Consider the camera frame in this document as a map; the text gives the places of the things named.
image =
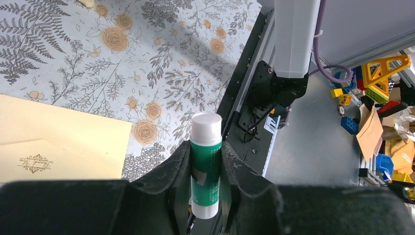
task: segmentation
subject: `black cable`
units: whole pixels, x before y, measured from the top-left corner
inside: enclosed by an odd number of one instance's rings
[[[255,135],[258,129],[256,126],[258,126],[262,122],[262,120],[267,117],[267,115],[275,108],[275,106],[276,105],[273,105],[271,109],[269,109],[264,115],[262,115],[262,117],[258,119],[258,121],[256,121],[252,126],[248,127],[247,131],[244,134],[244,139],[243,139],[245,143],[248,143],[255,138]],[[254,130],[254,134],[252,134],[252,137],[249,140],[246,140],[247,134],[252,130]]]

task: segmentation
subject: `green lego piece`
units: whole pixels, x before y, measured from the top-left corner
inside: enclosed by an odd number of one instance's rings
[[[371,89],[367,89],[366,91],[366,95],[373,99],[374,101],[378,102],[379,104],[383,104],[388,102],[388,99],[385,99],[384,97],[378,95],[377,93],[373,92]]]

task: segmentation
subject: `lego brick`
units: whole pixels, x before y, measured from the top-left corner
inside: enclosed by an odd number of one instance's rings
[[[360,93],[355,94],[357,98],[362,98],[366,95],[365,91],[360,91]]]
[[[349,105],[351,103],[352,95],[350,94],[343,94],[340,96],[339,104],[341,105]]]
[[[340,125],[351,135],[356,135],[359,130],[359,125],[349,117],[342,117]]]
[[[378,95],[377,93],[373,92],[371,89],[366,90],[366,96],[378,102],[379,104],[383,104],[389,101],[389,99],[386,99],[385,97]]]
[[[389,83],[387,78],[368,88],[383,98],[389,99]]]
[[[363,91],[361,91],[361,90],[359,90],[359,89],[355,88],[355,89],[351,90],[351,92],[352,92],[354,95],[358,95],[358,94],[362,93]]]
[[[367,90],[367,88],[364,87],[364,85],[363,85],[363,80],[362,79],[356,80],[356,83],[357,83],[357,89],[359,89],[361,91],[366,91]]]
[[[338,72],[338,73],[334,74],[333,77],[337,78],[337,79],[340,79],[341,75],[342,75],[342,72]],[[348,84],[345,84],[345,86],[343,86],[341,83],[333,82],[333,85],[336,88],[341,88],[343,90],[343,94],[348,94],[350,92],[350,88],[348,87]]]
[[[343,95],[343,90],[341,88],[337,88],[334,90],[331,90],[331,97],[336,98]]]
[[[391,69],[389,63],[391,61],[400,61],[400,65],[397,68]],[[379,67],[374,73],[370,72],[372,65],[379,64]],[[365,87],[372,86],[379,81],[392,76],[393,74],[409,67],[411,65],[411,59],[408,55],[398,55],[380,58],[369,63],[362,65],[362,78]]]
[[[348,87],[349,87],[350,90],[355,89],[356,88],[356,80],[355,79],[351,80]]]
[[[362,75],[362,66],[357,66],[357,67],[355,67],[355,68],[354,68],[354,70],[355,70],[355,72],[356,72],[356,74],[355,74],[355,76],[356,76],[356,81],[357,81],[357,80],[362,80],[362,79],[363,79],[363,75]]]
[[[347,82],[342,82],[340,84],[342,85],[342,87],[348,87],[349,86],[349,84]]]

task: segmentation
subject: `table surface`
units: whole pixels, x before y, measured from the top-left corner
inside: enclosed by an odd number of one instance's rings
[[[0,94],[133,123],[135,180],[216,112],[260,11],[255,0],[4,0]]]
[[[278,130],[265,178],[277,185],[350,185],[357,183],[360,147],[340,126],[335,87],[320,73],[309,78],[304,97],[294,101],[289,125]],[[359,118],[358,106],[345,106]]]

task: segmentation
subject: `floral wrapping paper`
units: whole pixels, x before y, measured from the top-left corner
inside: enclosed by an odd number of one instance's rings
[[[121,177],[133,181],[189,138],[195,112],[216,112],[260,8],[3,0],[0,94],[131,122]]]

